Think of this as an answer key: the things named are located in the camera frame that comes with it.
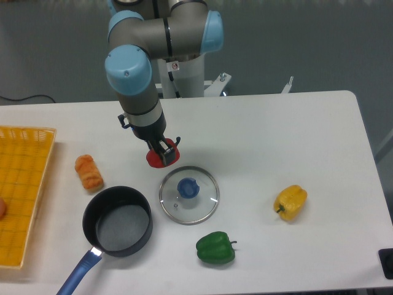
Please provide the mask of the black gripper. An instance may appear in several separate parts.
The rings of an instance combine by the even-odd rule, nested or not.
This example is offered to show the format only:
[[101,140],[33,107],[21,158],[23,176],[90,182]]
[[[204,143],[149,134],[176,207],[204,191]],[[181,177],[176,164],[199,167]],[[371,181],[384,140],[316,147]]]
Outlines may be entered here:
[[174,161],[174,143],[170,139],[164,139],[166,120],[163,113],[154,123],[143,127],[131,123],[126,124],[125,119],[123,114],[119,115],[122,128],[131,128],[137,138],[146,141],[148,148],[160,156],[164,167]]

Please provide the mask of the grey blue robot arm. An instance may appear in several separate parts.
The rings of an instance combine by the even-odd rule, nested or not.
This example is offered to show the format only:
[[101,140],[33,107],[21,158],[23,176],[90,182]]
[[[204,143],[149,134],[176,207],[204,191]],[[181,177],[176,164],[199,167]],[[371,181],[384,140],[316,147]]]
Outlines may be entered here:
[[151,62],[199,57],[224,44],[218,11],[205,1],[108,1],[112,14],[104,67],[123,114],[124,129],[148,145],[151,167],[163,168],[180,158],[179,141],[165,138],[165,115],[153,80]]

